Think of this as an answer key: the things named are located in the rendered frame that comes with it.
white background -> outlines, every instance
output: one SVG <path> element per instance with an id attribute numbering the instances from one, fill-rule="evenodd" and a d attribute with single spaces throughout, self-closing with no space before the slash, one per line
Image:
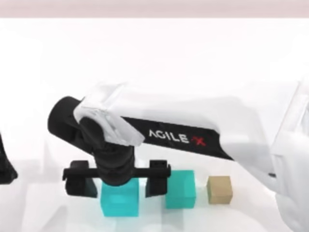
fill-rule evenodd
<path id="1" fill-rule="evenodd" d="M 309 20 L 1 20 L 0 126 L 20 178 L 0 186 L 0 232 L 289 232 L 274 193 L 237 163 L 148 145 L 137 149 L 141 165 L 165 157 L 195 170 L 196 209 L 166 211 L 161 198 L 141 194 L 139 218 L 104 218 L 98 199 L 66 196 L 61 169 L 91 158 L 46 124 L 56 101 L 80 99 L 98 81 L 203 95 L 248 80 L 300 80 L 308 41 Z M 209 175 L 231 176 L 230 206 L 207 204 Z"/>

wooden block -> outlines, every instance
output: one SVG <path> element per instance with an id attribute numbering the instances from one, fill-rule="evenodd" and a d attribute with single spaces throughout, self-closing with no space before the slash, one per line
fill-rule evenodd
<path id="1" fill-rule="evenodd" d="M 229 176 L 209 176 L 207 182 L 209 204 L 230 204 L 233 197 Z"/>

teal cube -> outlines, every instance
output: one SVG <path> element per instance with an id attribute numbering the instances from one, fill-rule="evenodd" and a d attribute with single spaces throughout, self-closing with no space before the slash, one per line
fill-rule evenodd
<path id="1" fill-rule="evenodd" d="M 168 178 L 167 209 L 192 209 L 197 198 L 194 171 L 175 170 Z"/>
<path id="2" fill-rule="evenodd" d="M 132 178 L 122 186 L 102 183 L 101 209 L 106 217 L 137 217 L 139 215 L 139 179 Z"/>

white robotic arm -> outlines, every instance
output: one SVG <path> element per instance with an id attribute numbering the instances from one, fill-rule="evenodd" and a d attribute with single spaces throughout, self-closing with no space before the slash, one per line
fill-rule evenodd
<path id="1" fill-rule="evenodd" d="M 138 146 L 146 142 L 235 160 L 277 193 L 286 224 L 295 232 L 306 232 L 309 85 L 304 81 L 285 95 L 291 98 L 284 110 L 278 110 L 281 118 L 273 122 L 278 126 L 272 140 L 266 137 L 256 109 L 237 94 L 219 98 L 163 96 L 128 85 L 98 85 L 75 108 L 74 117 L 77 122 L 83 117 L 96 121 L 110 143 Z"/>

logo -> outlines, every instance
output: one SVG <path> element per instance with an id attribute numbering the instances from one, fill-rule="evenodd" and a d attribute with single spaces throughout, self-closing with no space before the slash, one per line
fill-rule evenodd
<path id="1" fill-rule="evenodd" d="M 167 131 L 157 130 L 156 132 L 153 132 L 152 130 L 149 130 L 149 137 L 168 139 L 171 141 L 184 143 L 184 144 L 189 144 L 191 141 L 195 143 L 196 145 L 206 146 L 206 143 L 204 142 L 203 137 L 193 136 L 191 140 L 189 140 L 186 134 L 174 134 L 172 132 L 167 132 Z"/>

